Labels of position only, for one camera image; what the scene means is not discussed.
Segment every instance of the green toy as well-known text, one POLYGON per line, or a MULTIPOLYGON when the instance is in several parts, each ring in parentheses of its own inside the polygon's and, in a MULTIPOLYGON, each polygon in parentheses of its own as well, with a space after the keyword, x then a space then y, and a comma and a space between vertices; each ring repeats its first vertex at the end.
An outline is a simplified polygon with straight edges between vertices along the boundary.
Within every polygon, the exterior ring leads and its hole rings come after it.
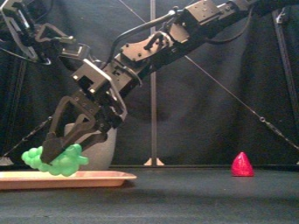
POLYGON ((38 149, 33 148, 23 154, 23 161, 34 169, 38 169, 41 172, 49 172, 54 176, 62 174, 65 177, 69 177, 79 170, 81 165, 87 165, 90 163, 90 159, 81 155, 82 147, 79 144, 71 145, 53 160, 51 164, 46 164, 42 161, 42 154, 42 146, 38 149))

